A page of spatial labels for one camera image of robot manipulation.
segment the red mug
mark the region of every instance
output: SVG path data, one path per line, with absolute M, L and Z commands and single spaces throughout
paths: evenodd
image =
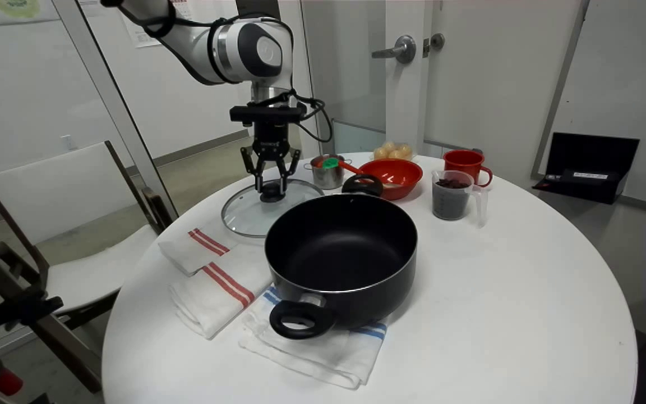
M 465 170 L 469 173 L 479 187 L 490 187 L 490 183 L 494 181 L 494 170 L 482 166 L 484 155 L 481 150 L 469 150 L 469 148 L 456 148 L 445 154 L 445 169 L 447 170 Z

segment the round white table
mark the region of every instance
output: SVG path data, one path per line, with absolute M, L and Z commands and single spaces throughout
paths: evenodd
M 370 154 L 347 155 L 364 164 Z M 406 313 L 389 329 L 369 386 L 346 392 L 239 346 L 241 317 L 214 342 L 173 313 L 179 269 L 157 247 L 140 260 L 104 344 L 107 404 L 157 402 L 452 402 L 630 404 L 638 346 L 628 305 L 599 251 L 564 216 L 497 178 L 488 222 L 432 214 L 432 169 L 400 202 L 417 225 L 417 274 Z M 179 220 L 218 216 L 236 183 Z

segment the red bowl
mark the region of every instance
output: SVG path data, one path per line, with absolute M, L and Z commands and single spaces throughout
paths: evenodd
M 384 200 L 406 197 L 423 181 L 423 169 L 408 159 L 372 159 L 360 170 L 384 183 Z

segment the striped dish towel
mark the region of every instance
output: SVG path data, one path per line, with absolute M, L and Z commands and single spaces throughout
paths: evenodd
M 261 247 L 239 247 L 207 264 L 188 278 L 170 284 L 177 317 L 198 334 L 214 339 L 272 284 Z
M 278 304 L 273 287 L 245 313 L 245 334 L 241 346 L 308 378 L 360 389 L 369 385 L 377 352 L 387 339 L 387 325 L 374 324 L 358 330 L 332 329 L 315 339 L 285 339 L 270 325 L 270 315 Z
M 226 257 L 242 242 L 245 241 L 236 238 L 220 218 L 202 220 L 196 228 L 173 225 L 173 230 L 157 241 L 162 255 L 187 274 Z

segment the chair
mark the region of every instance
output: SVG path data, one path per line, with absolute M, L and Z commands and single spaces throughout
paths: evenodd
M 49 264 L 44 242 L 140 205 L 148 225 L 127 241 L 86 258 Z M 110 310 L 140 257 L 170 222 L 162 202 L 141 196 L 127 176 L 110 141 L 79 148 L 28 166 L 0 170 L 0 216 L 35 258 L 38 274 L 26 274 L 48 297 L 60 297 L 70 329 Z

